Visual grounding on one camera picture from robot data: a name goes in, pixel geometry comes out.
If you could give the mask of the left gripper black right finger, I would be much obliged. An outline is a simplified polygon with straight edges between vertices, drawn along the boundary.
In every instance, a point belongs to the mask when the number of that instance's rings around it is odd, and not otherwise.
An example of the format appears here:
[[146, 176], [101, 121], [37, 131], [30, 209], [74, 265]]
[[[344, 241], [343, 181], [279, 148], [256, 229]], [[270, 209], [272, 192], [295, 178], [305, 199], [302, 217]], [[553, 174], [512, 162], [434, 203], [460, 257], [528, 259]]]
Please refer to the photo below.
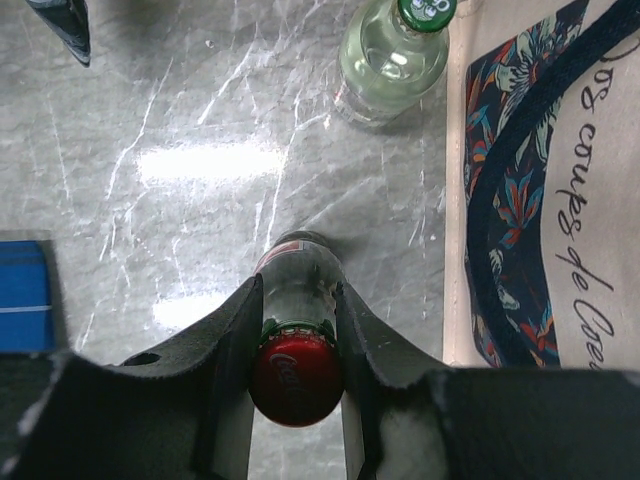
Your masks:
[[335, 293], [351, 479], [635, 479], [633, 371], [456, 368]]

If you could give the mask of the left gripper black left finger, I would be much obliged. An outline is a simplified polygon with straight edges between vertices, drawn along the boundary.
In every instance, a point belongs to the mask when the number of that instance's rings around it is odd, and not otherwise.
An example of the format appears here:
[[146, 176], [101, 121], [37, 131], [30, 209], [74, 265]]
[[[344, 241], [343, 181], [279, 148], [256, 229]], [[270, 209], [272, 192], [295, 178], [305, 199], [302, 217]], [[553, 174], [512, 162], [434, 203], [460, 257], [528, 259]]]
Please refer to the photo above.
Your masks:
[[5, 479], [244, 479], [263, 281], [119, 365], [72, 351], [1, 358]]

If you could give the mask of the Coca-Cola glass bottle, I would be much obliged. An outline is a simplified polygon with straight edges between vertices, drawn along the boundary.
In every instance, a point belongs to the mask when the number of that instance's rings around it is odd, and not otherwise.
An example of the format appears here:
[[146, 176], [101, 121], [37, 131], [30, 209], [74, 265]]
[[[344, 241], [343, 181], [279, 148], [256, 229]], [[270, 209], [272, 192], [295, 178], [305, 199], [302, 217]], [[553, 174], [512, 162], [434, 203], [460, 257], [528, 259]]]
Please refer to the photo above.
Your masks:
[[249, 392], [271, 421], [293, 428], [326, 418], [344, 391], [336, 335], [338, 257], [311, 231], [281, 236], [254, 273], [263, 283], [263, 327]]

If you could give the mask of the cream canvas tote bag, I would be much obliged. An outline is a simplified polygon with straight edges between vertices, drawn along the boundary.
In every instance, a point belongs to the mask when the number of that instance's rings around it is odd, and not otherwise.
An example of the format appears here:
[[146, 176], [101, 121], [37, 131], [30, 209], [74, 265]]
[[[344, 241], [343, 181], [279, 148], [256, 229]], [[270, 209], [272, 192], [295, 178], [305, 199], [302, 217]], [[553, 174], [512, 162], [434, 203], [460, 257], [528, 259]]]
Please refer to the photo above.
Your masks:
[[[605, 1], [463, 1], [450, 25], [443, 358], [503, 367], [469, 271], [467, 204], [534, 83]], [[487, 218], [500, 328], [540, 366], [639, 366], [639, 37], [582, 74], [525, 136]]]

